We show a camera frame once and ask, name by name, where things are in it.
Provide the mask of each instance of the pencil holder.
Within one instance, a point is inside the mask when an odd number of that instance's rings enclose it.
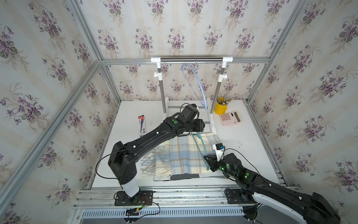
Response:
[[[220,105],[220,104],[216,101],[216,106],[215,106],[214,111],[215,111],[215,113],[216,113],[217,115],[225,114],[226,110],[227,110],[227,105],[225,105],[225,106]]]

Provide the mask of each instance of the stainless steel bar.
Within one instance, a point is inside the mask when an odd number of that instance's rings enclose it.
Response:
[[[163,113],[166,113],[163,80],[159,80],[159,87],[160,87],[161,103],[163,104]]]
[[[168,108],[180,108],[180,106],[169,106]],[[197,106],[199,109],[205,109],[204,106]]]
[[[221,82],[218,82],[216,84],[216,89],[215,89],[215,94],[214,94],[213,99],[216,99],[218,97],[220,86],[221,86]],[[211,104],[211,108],[210,108],[211,114],[214,112],[215,106],[216,106],[216,100],[213,100],[213,103]]]
[[[161,64],[183,64],[183,63],[197,63],[197,64],[221,64],[222,57],[185,57],[185,58],[161,58]],[[269,57],[234,57],[230,63],[268,63]],[[151,62],[150,58],[105,58],[102,60],[103,65],[149,65],[155,64]]]

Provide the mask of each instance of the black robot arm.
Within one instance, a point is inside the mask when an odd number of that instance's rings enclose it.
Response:
[[[167,117],[163,123],[146,135],[122,144],[117,142],[113,146],[108,165],[121,185],[130,182],[137,174],[135,163],[147,152],[160,143],[172,139],[183,132],[202,132],[205,124],[199,117],[195,104],[187,105],[181,113]]]
[[[204,156],[204,159],[210,165],[211,171],[221,170],[226,176],[235,179],[241,188],[240,198],[244,202],[254,200],[263,203],[294,218],[299,223],[340,223],[340,216],[320,194],[308,195],[271,182],[243,167],[233,153],[224,156],[220,161],[216,156]]]

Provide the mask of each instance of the calculator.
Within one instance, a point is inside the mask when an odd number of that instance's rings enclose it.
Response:
[[[220,120],[223,126],[237,125],[241,122],[239,115],[236,111],[226,114],[220,114]]]

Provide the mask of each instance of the white table surface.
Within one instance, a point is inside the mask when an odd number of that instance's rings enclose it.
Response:
[[[195,103],[201,106],[199,101],[193,100],[172,100],[169,101],[169,106],[181,106],[183,103]],[[250,120],[250,116],[242,100],[233,100],[227,109],[228,112],[237,111],[241,119],[241,123],[235,126],[223,127],[220,118],[217,114],[213,114],[217,135],[226,148],[233,148],[241,152],[260,172],[262,176],[271,180],[272,182],[279,183],[276,173],[271,165],[270,160],[261,144],[259,136],[255,127]],[[169,108],[168,115],[179,112],[179,108]],[[199,109],[199,118],[204,121],[209,121],[207,112],[204,109]],[[122,101],[118,114],[115,118],[113,129],[108,138],[107,145],[103,156],[112,152],[113,145],[119,141],[123,144],[139,138],[139,123],[138,116],[145,116],[145,124],[147,131],[156,128],[163,122],[163,107],[161,101]],[[255,169],[237,152],[227,150],[226,154],[235,153],[236,157],[241,160],[244,167],[255,171]],[[98,173],[105,177],[115,177],[110,167],[108,166],[108,159],[105,158],[98,166]],[[193,178],[185,180],[173,181],[154,181],[150,178],[140,178],[140,161],[137,162],[137,175],[136,181],[139,187],[143,186],[213,186],[213,185],[232,185],[233,182],[228,179],[222,178]],[[115,179],[104,179],[95,176],[92,187],[120,187]]]

